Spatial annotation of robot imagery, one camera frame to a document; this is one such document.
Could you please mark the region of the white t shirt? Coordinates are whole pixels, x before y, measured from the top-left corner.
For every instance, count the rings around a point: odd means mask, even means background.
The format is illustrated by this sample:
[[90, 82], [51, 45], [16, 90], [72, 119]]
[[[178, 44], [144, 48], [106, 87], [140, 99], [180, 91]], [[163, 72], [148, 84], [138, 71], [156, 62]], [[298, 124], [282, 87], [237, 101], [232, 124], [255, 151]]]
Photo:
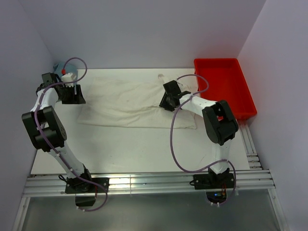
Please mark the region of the white t shirt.
[[138, 82], [96, 77], [77, 122], [105, 127], [170, 128], [174, 114], [159, 104], [165, 93], [163, 84], [177, 78], [158, 74], [155, 80]]

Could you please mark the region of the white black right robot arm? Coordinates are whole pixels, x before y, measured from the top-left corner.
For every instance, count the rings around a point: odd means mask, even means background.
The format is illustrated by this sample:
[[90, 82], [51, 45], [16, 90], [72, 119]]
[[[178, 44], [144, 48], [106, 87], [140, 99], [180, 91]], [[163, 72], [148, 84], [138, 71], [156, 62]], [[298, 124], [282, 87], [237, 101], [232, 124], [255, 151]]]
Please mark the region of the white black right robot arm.
[[[209, 169], [212, 173], [208, 182], [212, 187], [220, 187], [224, 181], [224, 173], [234, 165], [229, 160], [230, 146], [238, 132], [239, 126], [227, 101], [211, 101], [197, 96], [196, 93], [181, 91], [177, 81], [172, 80], [163, 85], [165, 93], [160, 102], [160, 107], [174, 112], [171, 120], [169, 144], [171, 155], [177, 167], [186, 173], [199, 173]], [[179, 110], [201, 116], [204, 121], [208, 139], [212, 142], [212, 161], [209, 165], [198, 170], [187, 170], [176, 159], [173, 148], [173, 129]]]

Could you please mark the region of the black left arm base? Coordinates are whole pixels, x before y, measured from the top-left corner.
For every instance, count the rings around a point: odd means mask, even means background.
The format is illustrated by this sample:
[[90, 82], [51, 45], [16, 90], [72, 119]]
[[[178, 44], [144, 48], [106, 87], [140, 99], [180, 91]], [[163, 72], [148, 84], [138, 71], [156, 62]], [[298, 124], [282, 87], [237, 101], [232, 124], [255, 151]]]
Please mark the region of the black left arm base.
[[[92, 181], [100, 186], [103, 186], [106, 191], [109, 188], [109, 178], [92, 178], [89, 174], [82, 174], [86, 180]], [[97, 185], [80, 180], [79, 178], [69, 179], [63, 175], [58, 175], [58, 178], [66, 183], [65, 194], [75, 194], [75, 204], [80, 207], [91, 207], [96, 202], [98, 193], [104, 193], [105, 190]]]

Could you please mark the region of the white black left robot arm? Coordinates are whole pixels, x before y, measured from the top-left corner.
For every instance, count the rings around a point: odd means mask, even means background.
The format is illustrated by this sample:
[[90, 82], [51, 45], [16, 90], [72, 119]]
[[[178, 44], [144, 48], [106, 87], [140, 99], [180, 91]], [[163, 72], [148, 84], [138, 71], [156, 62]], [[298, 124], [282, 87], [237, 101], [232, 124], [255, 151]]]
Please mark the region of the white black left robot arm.
[[37, 100], [30, 112], [22, 114], [22, 122], [33, 146], [50, 154], [65, 170], [65, 182], [77, 186], [82, 192], [89, 192], [94, 180], [87, 168], [68, 147], [67, 133], [54, 107], [62, 104], [85, 104], [81, 86], [75, 81], [75, 73], [64, 73], [59, 77], [55, 73], [42, 75], [43, 82], [37, 88]]

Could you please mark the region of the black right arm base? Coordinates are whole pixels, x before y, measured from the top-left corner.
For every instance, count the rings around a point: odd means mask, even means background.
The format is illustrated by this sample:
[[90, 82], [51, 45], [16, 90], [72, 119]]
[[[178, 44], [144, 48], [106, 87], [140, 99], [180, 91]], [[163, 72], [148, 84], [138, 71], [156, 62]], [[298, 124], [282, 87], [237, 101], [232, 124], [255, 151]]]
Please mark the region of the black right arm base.
[[235, 189], [235, 179], [232, 173], [207, 173], [195, 174], [189, 182], [195, 190], [206, 190], [206, 197], [209, 202], [217, 204], [227, 200], [227, 189]]

